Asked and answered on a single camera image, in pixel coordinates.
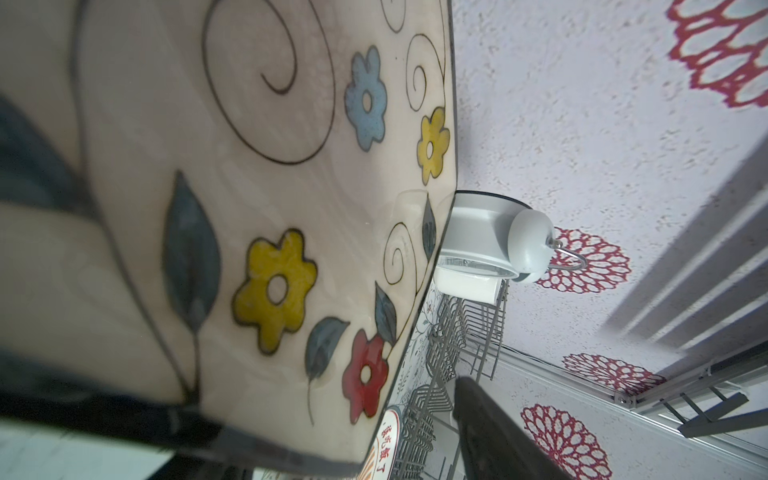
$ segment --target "red floral medallion pattern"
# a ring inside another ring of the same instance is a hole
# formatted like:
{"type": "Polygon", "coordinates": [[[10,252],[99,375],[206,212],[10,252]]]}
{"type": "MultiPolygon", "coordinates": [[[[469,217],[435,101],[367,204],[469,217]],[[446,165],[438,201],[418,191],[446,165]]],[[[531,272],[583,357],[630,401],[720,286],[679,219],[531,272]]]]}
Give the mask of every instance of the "red floral medallion pattern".
{"type": "Polygon", "coordinates": [[[731,107],[768,105],[768,4],[747,0],[674,0],[667,17],[677,23],[669,53],[693,74],[690,87],[725,96],[731,107]]]}
{"type": "Polygon", "coordinates": [[[565,369],[627,395],[638,395],[667,381],[641,366],[588,353],[563,357],[565,369]]]}
{"type": "MultiPolygon", "coordinates": [[[[627,275],[632,271],[629,258],[620,247],[603,240],[602,237],[583,233],[580,230],[564,230],[555,228],[558,239],[563,246],[587,259],[587,268],[583,270],[548,270],[539,279],[539,285],[560,292],[596,293],[616,288],[616,285],[627,281],[627,275]]],[[[557,265],[576,265],[573,258],[558,252],[552,259],[557,265]]]]}
{"type": "Polygon", "coordinates": [[[608,456],[595,436],[570,413],[536,404],[523,409],[525,429],[554,463],[577,480],[608,480],[608,456]]]}

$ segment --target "white textured wall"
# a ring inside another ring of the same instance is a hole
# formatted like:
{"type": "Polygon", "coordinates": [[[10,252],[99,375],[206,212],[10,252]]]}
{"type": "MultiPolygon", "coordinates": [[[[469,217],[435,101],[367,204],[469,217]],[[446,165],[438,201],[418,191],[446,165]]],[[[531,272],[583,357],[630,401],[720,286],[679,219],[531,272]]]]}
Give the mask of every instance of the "white textured wall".
{"type": "MultiPolygon", "coordinates": [[[[700,15],[722,3],[685,0],[680,12],[700,15]]],[[[598,330],[768,132],[768,108],[760,106],[768,102],[768,73],[730,99],[711,82],[745,60],[726,52],[704,72],[710,84],[692,88],[694,72],[670,57],[678,43],[671,5],[453,4],[459,187],[518,198],[556,226],[597,235],[630,259],[627,281],[599,293],[510,290],[505,342],[555,364],[589,353],[657,372],[682,356],[598,330]]],[[[736,0],[726,13],[767,6],[736,0]]],[[[682,52],[712,48],[723,31],[707,30],[682,52]]],[[[765,45],[768,18],[745,32],[734,42],[765,45]]],[[[764,68],[768,48],[757,53],[754,66],[764,68]]]]}
{"type": "Polygon", "coordinates": [[[481,385],[522,428],[521,411],[536,404],[553,406],[582,422],[605,451],[611,480],[757,480],[768,475],[676,432],[647,424],[620,407],[535,379],[513,367],[499,365],[494,381],[481,385]]]}

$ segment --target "red flower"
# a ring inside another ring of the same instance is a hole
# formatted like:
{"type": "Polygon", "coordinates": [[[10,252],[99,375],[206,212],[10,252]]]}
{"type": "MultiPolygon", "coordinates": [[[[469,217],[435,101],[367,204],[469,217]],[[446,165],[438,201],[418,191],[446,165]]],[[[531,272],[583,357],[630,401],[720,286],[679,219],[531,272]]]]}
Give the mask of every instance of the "red flower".
{"type": "Polygon", "coordinates": [[[627,395],[639,395],[667,381],[641,366],[600,355],[571,354],[563,357],[563,363],[566,370],[627,395]]]}
{"type": "Polygon", "coordinates": [[[720,92],[731,108],[768,106],[768,35],[760,25],[768,8],[726,0],[702,10],[690,0],[672,2],[667,17],[677,23],[677,44],[670,58],[694,72],[691,88],[720,92]]]}
{"type": "MultiPolygon", "coordinates": [[[[587,258],[587,268],[575,271],[547,270],[536,283],[561,292],[590,293],[613,289],[619,283],[627,281],[627,275],[632,270],[629,268],[629,259],[620,247],[580,230],[563,230],[557,227],[554,230],[565,248],[587,258]]],[[[578,264],[576,260],[560,252],[552,263],[578,264]]]]}
{"type": "Polygon", "coordinates": [[[369,342],[361,329],[352,344],[352,360],[344,370],[341,380],[342,392],[349,399],[349,421],[357,423],[360,413],[365,412],[370,419],[379,409],[379,394],[382,391],[389,365],[382,358],[384,339],[376,334],[369,342]],[[363,382],[360,378],[364,367],[370,368],[370,378],[363,382]]]}
{"type": "Polygon", "coordinates": [[[523,409],[520,416],[539,448],[571,477],[608,480],[613,475],[605,450],[570,413],[536,404],[523,409]]]}

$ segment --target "teal leaf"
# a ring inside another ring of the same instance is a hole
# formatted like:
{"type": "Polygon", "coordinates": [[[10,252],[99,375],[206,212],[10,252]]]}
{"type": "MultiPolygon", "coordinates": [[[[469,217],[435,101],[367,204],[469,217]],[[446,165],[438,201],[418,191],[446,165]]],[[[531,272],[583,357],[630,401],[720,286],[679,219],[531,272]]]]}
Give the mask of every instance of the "teal leaf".
{"type": "Polygon", "coordinates": [[[69,166],[1,95],[0,201],[93,215],[89,196],[69,166]]]}
{"type": "Polygon", "coordinates": [[[422,222],[422,243],[424,244],[424,253],[427,255],[427,262],[432,258],[436,241],[437,226],[435,225],[435,214],[432,212],[432,204],[429,203],[429,195],[427,195],[427,204],[424,206],[424,220],[422,222]]]}
{"type": "Polygon", "coordinates": [[[349,322],[327,316],[312,329],[304,352],[304,369],[310,380],[316,379],[326,371],[336,345],[348,326],[349,322]]]}
{"type": "Polygon", "coordinates": [[[376,306],[374,309],[376,315],[376,329],[385,342],[395,345],[397,341],[397,313],[395,304],[389,299],[379,284],[376,284],[376,306]]]}
{"type": "Polygon", "coordinates": [[[165,219],[163,275],[170,305],[197,333],[219,293],[221,259],[214,229],[181,172],[165,219]]]}

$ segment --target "black swirl pattern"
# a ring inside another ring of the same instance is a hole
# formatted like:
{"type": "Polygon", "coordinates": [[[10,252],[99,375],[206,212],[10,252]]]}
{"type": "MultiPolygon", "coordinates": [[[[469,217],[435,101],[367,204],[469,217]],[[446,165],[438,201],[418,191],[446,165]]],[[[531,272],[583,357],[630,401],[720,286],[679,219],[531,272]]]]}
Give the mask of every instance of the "black swirl pattern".
{"type": "MultiPolygon", "coordinates": [[[[330,74],[331,74],[331,82],[330,82],[330,88],[329,88],[331,91],[328,92],[327,97],[332,98],[332,100],[329,103],[328,127],[326,129],[325,135],[318,142],[317,146],[314,149],[312,149],[311,151],[296,155],[295,152],[292,152],[292,153],[284,152],[281,154],[275,154],[274,152],[267,152],[266,148],[263,145],[259,145],[259,142],[257,139],[252,138],[253,135],[249,135],[246,131],[244,131],[245,128],[247,128],[248,123],[245,121],[238,121],[233,116],[232,108],[234,103],[230,101],[230,104],[227,104],[227,102],[225,102],[223,99],[223,95],[228,94],[226,92],[226,89],[224,89],[223,91],[221,90],[221,88],[217,87],[217,76],[213,73],[212,65],[211,65],[211,61],[213,60],[212,55],[215,55],[215,53],[212,52],[210,49],[210,31],[211,31],[212,23],[214,22],[214,19],[217,15],[217,12],[219,11],[220,6],[231,1],[232,0],[214,0],[210,4],[210,7],[208,8],[208,11],[205,15],[205,21],[203,26],[201,48],[202,48],[205,75],[218,108],[221,110],[222,115],[224,116],[227,123],[232,128],[235,135],[240,139],[240,141],[242,141],[243,144],[245,144],[252,151],[259,154],[261,157],[264,157],[267,160],[276,162],[278,164],[284,164],[284,165],[301,164],[307,160],[314,158],[323,149],[323,147],[325,147],[325,144],[328,141],[328,137],[330,136],[331,129],[333,128],[334,119],[336,117],[336,73],[333,70],[333,61],[331,59],[330,47],[328,45],[328,39],[326,37],[325,29],[323,28],[322,23],[320,23],[320,19],[314,4],[311,2],[311,0],[307,0],[307,4],[312,10],[315,21],[319,27],[319,31],[323,36],[323,43],[325,45],[327,61],[328,61],[330,74]]],[[[293,40],[293,34],[291,33],[285,19],[280,14],[280,12],[275,7],[275,5],[272,2],[270,2],[270,0],[264,0],[264,2],[266,3],[266,5],[268,5],[271,12],[277,17],[278,21],[280,22],[280,24],[282,25],[283,29],[287,34],[288,41],[290,43],[291,54],[293,56],[293,70],[291,72],[290,80],[287,82],[287,84],[284,87],[276,87],[272,81],[266,78],[264,73],[261,73],[260,75],[265,85],[274,94],[287,97],[288,94],[292,91],[293,87],[295,86],[294,84],[296,83],[297,77],[299,77],[300,74],[310,75],[310,73],[309,72],[300,73],[299,59],[296,53],[296,44],[293,40]]]]}

